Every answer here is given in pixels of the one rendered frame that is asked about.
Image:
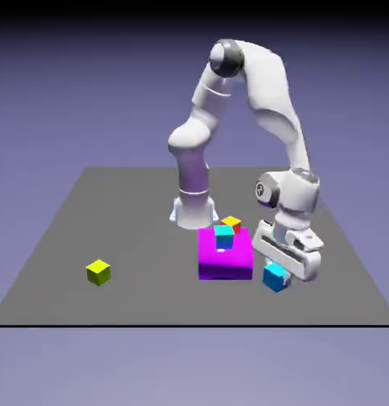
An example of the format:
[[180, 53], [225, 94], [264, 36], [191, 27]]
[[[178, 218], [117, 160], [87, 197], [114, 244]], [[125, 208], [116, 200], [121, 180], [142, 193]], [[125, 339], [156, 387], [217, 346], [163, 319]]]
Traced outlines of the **large magenta box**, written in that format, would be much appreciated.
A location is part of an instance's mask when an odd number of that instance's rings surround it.
[[197, 232], [197, 263], [200, 280], [251, 280], [254, 249], [248, 228], [234, 235], [233, 247], [218, 251], [214, 230], [202, 228]]

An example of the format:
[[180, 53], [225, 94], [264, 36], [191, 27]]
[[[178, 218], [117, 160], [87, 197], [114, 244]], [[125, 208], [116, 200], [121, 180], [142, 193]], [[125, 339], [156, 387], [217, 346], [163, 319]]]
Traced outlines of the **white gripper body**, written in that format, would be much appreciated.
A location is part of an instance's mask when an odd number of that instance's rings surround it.
[[310, 229], [286, 229], [261, 220], [252, 241], [266, 260], [275, 262], [304, 282], [316, 278], [321, 265], [322, 241]]

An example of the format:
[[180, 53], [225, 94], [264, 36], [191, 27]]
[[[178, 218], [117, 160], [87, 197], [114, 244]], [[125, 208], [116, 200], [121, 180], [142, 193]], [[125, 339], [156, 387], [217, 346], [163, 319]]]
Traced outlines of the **small yellow cube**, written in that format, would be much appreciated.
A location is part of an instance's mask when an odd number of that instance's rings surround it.
[[111, 278], [111, 266], [101, 259], [96, 259], [86, 266], [86, 275], [90, 282], [102, 285]]

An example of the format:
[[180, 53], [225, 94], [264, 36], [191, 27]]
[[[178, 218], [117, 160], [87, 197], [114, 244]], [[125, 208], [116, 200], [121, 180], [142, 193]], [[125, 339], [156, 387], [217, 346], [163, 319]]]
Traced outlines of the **small blue cube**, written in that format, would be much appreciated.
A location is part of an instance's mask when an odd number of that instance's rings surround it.
[[285, 271], [287, 271], [285, 268], [274, 262], [269, 266], [264, 267], [262, 281], [272, 291], [280, 292], [281, 290], [287, 288], [283, 287], [283, 276]]
[[214, 226], [215, 249], [231, 249], [234, 245], [235, 232], [231, 225], [218, 224]]

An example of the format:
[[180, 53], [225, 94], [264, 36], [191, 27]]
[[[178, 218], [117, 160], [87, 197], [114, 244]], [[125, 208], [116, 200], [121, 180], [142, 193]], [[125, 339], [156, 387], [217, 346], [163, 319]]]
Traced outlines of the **small orange cube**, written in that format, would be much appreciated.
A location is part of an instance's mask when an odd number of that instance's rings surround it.
[[220, 223], [222, 225], [231, 226], [235, 235], [239, 234], [242, 228], [242, 221], [234, 216], [226, 216]]

